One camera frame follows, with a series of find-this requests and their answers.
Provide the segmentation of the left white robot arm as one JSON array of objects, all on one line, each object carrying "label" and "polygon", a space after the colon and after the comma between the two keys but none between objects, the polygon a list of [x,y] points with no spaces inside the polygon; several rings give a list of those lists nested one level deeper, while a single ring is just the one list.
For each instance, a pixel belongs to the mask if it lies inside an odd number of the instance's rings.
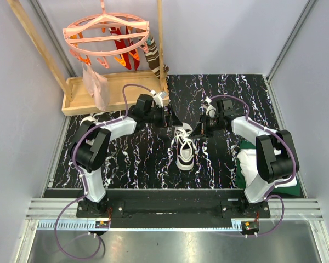
[{"label": "left white robot arm", "polygon": [[147,124],[169,128],[181,126],[182,122],[169,105],[162,104],[162,94],[141,94],[124,116],[108,122],[85,120],[80,124],[70,145],[70,157],[84,187],[84,194],[77,199],[82,212],[101,217],[110,211],[101,176],[109,144],[140,131]]}]

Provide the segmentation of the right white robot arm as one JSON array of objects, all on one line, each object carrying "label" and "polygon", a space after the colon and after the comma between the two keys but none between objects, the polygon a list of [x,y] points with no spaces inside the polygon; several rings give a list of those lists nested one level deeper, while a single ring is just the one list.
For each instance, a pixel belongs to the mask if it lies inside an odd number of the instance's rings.
[{"label": "right white robot arm", "polygon": [[215,131],[227,130],[243,137],[256,147],[257,175],[248,184],[238,203],[238,211],[244,217],[257,212],[268,194],[278,186],[291,182],[299,171],[299,162],[292,135],[287,130],[272,130],[249,117],[249,106],[243,110],[233,107],[231,95],[206,98],[202,104],[206,110],[200,122],[191,132],[191,139],[210,138]]}]

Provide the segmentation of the black marble mat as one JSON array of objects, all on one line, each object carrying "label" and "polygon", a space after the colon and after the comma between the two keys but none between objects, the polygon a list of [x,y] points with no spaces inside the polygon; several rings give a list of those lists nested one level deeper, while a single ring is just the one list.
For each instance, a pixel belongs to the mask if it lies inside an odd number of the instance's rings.
[{"label": "black marble mat", "polygon": [[[262,75],[170,75],[169,98],[178,118],[195,127],[206,97],[229,94],[250,107],[249,116],[271,129],[279,127],[270,94]],[[238,154],[248,148],[243,138],[218,131],[207,140],[197,140],[194,166],[182,171],[177,166],[174,129],[147,125],[133,135],[114,140],[101,167],[106,188],[236,188],[243,187]]]}]

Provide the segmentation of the wooden tray rack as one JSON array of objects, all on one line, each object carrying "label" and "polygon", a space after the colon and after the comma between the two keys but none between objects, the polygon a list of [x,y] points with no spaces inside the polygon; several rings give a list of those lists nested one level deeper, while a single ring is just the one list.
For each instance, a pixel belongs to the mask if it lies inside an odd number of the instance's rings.
[{"label": "wooden tray rack", "polygon": [[[46,62],[58,85],[63,90],[63,114],[66,116],[75,116],[99,112],[93,99],[87,94],[81,77],[64,78],[62,71],[21,3],[19,1],[8,1],[8,4]],[[164,73],[164,70],[160,70],[160,78],[157,78],[150,70],[112,73],[105,77],[109,80],[110,87],[110,103],[107,108],[109,112],[124,110],[126,108],[122,96],[122,87],[125,84],[135,83],[153,88],[157,92],[168,92],[167,74]]]}]

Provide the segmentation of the green folded cloth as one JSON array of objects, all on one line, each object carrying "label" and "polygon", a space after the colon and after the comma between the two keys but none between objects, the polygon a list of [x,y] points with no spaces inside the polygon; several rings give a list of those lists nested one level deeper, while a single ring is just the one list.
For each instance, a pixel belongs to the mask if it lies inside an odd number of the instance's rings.
[{"label": "green folded cloth", "polygon": [[[249,186],[258,174],[256,147],[249,141],[240,143],[240,150],[236,160],[236,178],[235,185],[237,188],[245,189]],[[300,195],[300,184],[297,178],[292,182],[278,186],[273,193],[284,193],[292,196]]]}]

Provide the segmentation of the red sock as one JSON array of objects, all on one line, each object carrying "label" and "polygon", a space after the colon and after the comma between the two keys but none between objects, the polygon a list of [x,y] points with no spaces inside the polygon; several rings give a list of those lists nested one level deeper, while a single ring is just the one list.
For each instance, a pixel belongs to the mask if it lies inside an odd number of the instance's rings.
[{"label": "red sock", "polygon": [[[110,27],[109,31],[110,31],[110,34],[112,36],[121,36],[122,35],[122,33],[120,31],[120,28]],[[114,43],[116,45],[117,50],[126,48],[126,44],[125,44],[123,39],[114,40]],[[125,67],[126,69],[128,69],[128,70],[132,69],[132,66],[131,66],[131,63],[130,63],[129,56],[128,56],[127,52],[116,55],[115,60],[119,64],[121,64],[123,67]]]},{"label": "red sock", "polygon": [[[132,28],[127,26],[126,27],[126,34],[131,34],[131,32],[132,32]],[[140,56],[139,56],[137,48],[131,50],[129,52],[129,54],[133,58],[134,70],[136,71],[138,69],[138,67],[140,66]]]}]

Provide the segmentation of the brown striped sock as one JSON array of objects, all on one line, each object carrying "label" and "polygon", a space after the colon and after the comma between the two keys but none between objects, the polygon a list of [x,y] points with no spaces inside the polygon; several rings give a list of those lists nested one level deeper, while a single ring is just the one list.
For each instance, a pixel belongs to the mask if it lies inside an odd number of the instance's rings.
[{"label": "brown striped sock", "polygon": [[145,58],[148,63],[148,67],[154,73],[154,75],[160,79],[160,54],[152,35],[149,35],[148,39],[146,40],[146,45],[148,52],[145,53]]}]

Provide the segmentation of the translucent plastic bag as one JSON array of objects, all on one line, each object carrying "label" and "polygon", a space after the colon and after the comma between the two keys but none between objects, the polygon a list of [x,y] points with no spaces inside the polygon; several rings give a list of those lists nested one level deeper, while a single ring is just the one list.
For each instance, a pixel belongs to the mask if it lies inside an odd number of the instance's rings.
[{"label": "translucent plastic bag", "polygon": [[107,78],[95,72],[87,64],[83,64],[82,71],[83,84],[89,95],[94,98],[96,108],[106,112],[110,100]]}]

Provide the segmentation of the pink round clip hanger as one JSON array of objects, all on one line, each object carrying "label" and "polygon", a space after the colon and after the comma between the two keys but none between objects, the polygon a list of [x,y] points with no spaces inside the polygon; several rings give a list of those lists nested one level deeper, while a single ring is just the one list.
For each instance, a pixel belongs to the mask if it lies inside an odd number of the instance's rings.
[{"label": "pink round clip hanger", "polygon": [[[71,55],[89,66],[91,58],[94,57],[101,66],[109,68],[108,59],[115,60],[116,55],[127,52],[131,70],[134,70],[133,58],[129,52],[135,48],[138,53],[140,49],[148,51],[146,40],[150,35],[150,23],[131,14],[108,13],[104,1],[101,1],[100,5],[101,14],[81,18],[63,29],[63,38]],[[132,28],[131,34],[126,34],[127,26]],[[120,28],[122,35],[112,36],[110,27]],[[126,48],[117,50],[114,43],[117,39],[123,39]]]}]

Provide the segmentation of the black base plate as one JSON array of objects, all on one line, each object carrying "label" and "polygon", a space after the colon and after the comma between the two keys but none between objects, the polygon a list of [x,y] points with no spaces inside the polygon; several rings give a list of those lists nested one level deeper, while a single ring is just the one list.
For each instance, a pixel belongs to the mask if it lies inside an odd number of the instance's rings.
[{"label": "black base plate", "polygon": [[256,211],[241,213],[237,201],[219,199],[113,199],[102,214],[92,212],[85,202],[78,205],[78,218],[111,216],[111,227],[155,229],[233,228],[233,219],[268,219],[270,211],[262,204]]}]

